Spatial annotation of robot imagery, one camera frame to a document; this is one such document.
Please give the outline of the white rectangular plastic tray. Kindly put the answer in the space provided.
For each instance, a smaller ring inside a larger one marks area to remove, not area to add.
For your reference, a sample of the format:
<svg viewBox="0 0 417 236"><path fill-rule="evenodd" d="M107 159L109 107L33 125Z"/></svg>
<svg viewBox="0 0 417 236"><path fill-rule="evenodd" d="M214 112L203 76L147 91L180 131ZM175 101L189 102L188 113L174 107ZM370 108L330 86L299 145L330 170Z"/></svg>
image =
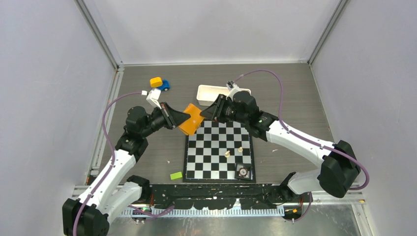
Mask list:
<svg viewBox="0 0 417 236"><path fill-rule="evenodd" d="M196 99L200 106L210 106L219 94L227 96L229 92L229 87L199 85Z"/></svg>

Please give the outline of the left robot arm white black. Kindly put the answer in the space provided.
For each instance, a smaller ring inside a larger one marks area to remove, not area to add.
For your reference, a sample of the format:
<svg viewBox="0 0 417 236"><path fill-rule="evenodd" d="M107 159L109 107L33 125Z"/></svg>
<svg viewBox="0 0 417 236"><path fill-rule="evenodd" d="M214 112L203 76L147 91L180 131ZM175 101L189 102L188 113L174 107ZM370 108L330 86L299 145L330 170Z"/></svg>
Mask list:
<svg viewBox="0 0 417 236"><path fill-rule="evenodd" d="M160 103L151 114L141 106L131 108L124 133L103 171L77 199L67 199L63 204L64 235L105 236L112 222L131 203L146 203L151 196L149 180L133 175L121 189L117 186L144 154L148 136L161 128L174 129L190 117L166 102Z"/></svg>

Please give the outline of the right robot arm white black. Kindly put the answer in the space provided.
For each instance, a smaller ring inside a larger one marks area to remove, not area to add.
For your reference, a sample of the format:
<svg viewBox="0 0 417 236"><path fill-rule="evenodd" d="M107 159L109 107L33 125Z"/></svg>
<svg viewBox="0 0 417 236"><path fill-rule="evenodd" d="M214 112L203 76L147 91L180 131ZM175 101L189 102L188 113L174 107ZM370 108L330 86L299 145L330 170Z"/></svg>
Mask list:
<svg viewBox="0 0 417 236"><path fill-rule="evenodd" d="M317 166L313 171L287 175L279 190L288 202L319 190L343 198L360 174L361 168L349 143L334 144L294 129L279 117L260 110L255 98L246 91L237 92L233 98L218 95L200 115L219 123L238 122L250 136L281 145Z"/></svg>

